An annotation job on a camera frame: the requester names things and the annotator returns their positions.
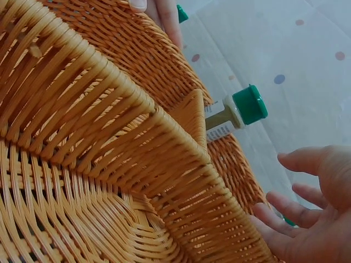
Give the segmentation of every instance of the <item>human hand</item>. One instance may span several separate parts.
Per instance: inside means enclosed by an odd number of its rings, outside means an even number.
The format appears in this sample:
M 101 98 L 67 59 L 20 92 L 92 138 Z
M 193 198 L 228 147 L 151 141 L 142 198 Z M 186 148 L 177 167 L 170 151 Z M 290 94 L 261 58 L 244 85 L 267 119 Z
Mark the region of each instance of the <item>human hand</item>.
M 136 13 L 145 12 L 164 29 L 176 46 L 183 47 L 176 0 L 129 0 L 129 5 Z
M 278 159 L 291 171 L 318 176 L 321 191 L 298 184 L 292 189 L 321 210 L 268 193 L 268 202 L 299 226 L 293 228 L 266 205 L 256 204 L 252 221 L 268 247 L 287 263 L 351 262 L 351 148 L 303 148 Z

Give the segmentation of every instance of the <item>bottle label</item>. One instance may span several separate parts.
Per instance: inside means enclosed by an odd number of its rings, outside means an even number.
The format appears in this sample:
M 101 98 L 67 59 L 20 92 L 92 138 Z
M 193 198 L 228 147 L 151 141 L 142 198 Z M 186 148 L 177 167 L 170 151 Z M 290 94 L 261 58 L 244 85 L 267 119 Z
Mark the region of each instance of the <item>bottle label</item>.
M 222 123 L 210 130 L 206 131 L 207 143 L 225 137 L 235 131 L 234 125 L 231 121 Z
M 224 111 L 224 104 L 222 101 L 216 101 L 214 104 L 205 107 L 205 118 L 210 118 Z

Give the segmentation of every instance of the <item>bottle neck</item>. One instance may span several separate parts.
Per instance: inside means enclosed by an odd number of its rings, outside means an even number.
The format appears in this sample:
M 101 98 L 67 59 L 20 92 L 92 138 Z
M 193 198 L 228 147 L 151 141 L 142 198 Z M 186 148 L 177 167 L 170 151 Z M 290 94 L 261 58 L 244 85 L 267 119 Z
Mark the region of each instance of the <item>bottle neck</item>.
M 230 110 L 231 113 L 233 114 L 233 117 L 236 119 L 236 123 L 238 124 L 239 129 L 243 129 L 245 127 L 244 121 L 242 120 L 242 117 L 240 115 L 240 111 L 237 108 L 237 105 L 235 104 L 233 97 L 228 95 L 224 98 L 223 103 L 226 104 Z

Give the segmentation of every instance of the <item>green object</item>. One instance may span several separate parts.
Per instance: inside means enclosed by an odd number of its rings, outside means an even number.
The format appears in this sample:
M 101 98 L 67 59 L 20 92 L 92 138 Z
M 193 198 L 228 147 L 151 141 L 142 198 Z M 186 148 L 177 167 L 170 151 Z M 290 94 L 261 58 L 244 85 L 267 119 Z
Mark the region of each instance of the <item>green object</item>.
M 258 89 L 254 85 L 235 93 L 233 100 L 245 125 L 250 125 L 268 116 L 267 108 Z
M 184 10 L 179 4 L 177 4 L 177 8 L 178 8 L 179 23 L 182 23 L 185 20 L 189 19 L 188 15 L 186 14 L 186 12 L 184 12 Z
M 296 224 L 294 223 L 294 222 L 292 222 L 292 221 L 290 221 L 288 218 L 286 218 L 285 216 L 284 216 L 284 220 L 285 220 L 285 222 L 287 222 L 289 225 L 291 225 L 291 226 L 296 226 Z

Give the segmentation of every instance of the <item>fabric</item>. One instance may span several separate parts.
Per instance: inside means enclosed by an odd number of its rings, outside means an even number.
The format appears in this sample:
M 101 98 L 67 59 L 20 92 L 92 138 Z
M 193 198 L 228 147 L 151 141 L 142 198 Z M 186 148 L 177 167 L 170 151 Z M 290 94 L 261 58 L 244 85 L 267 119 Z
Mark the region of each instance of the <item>fabric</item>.
M 179 0 L 184 54 L 214 99 L 256 85 L 267 119 L 237 131 L 264 191 L 296 199 L 278 152 L 351 142 L 351 2 Z

